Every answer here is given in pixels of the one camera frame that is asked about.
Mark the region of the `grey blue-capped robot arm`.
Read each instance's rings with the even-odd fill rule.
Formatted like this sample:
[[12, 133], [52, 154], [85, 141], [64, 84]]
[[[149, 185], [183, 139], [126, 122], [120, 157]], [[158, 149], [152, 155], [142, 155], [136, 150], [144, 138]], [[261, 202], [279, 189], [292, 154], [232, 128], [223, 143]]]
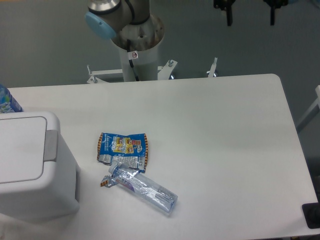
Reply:
[[[263, 0], [270, 7], [270, 25], [275, 24], [275, 10], [290, 0]], [[235, 0], [213, 0], [213, 7], [226, 12], [227, 25], [231, 26], [232, 5]], [[142, 25], [149, 20], [150, 0], [88, 0], [84, 18], [89, 28], [100, 38], [109, 40], [127, 25]]]

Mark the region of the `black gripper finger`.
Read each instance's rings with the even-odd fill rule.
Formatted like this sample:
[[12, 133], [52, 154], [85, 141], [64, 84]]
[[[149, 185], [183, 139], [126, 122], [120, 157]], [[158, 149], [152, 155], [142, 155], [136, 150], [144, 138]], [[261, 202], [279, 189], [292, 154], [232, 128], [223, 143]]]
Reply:
[[233, 23], [232, 5], [235, 0], [213, 0], [213, 6], [215, 9], [220, 9], [226, 12], [227, 26], [231, 26]]
[[276, 9], [288, 5], [288, 0], [263, 0], [270, 7], [270, 25], [275, 25]]

